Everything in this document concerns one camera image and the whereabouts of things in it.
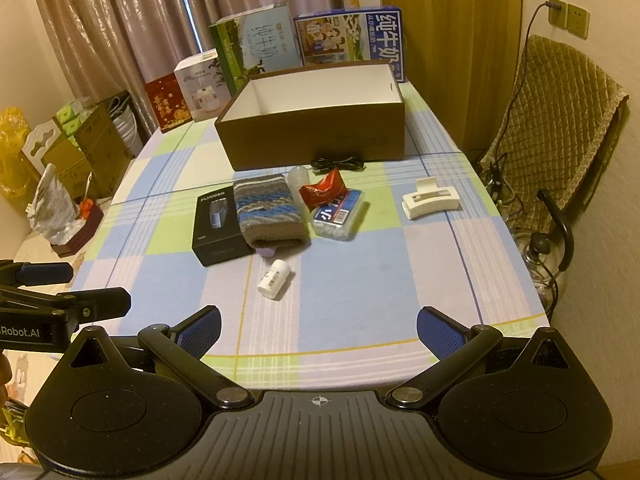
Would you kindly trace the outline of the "person's left hand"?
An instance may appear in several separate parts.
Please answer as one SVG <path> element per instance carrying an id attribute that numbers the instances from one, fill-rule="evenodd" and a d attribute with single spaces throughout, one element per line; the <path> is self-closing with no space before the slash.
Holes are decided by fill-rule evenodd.
<path id="1" fill-rule="evenodd" d="M 3 352 L 0 352 L 0 405 L 6 403 L 9 393 L 6 385 L 12 380 L 11 364 Z"/>

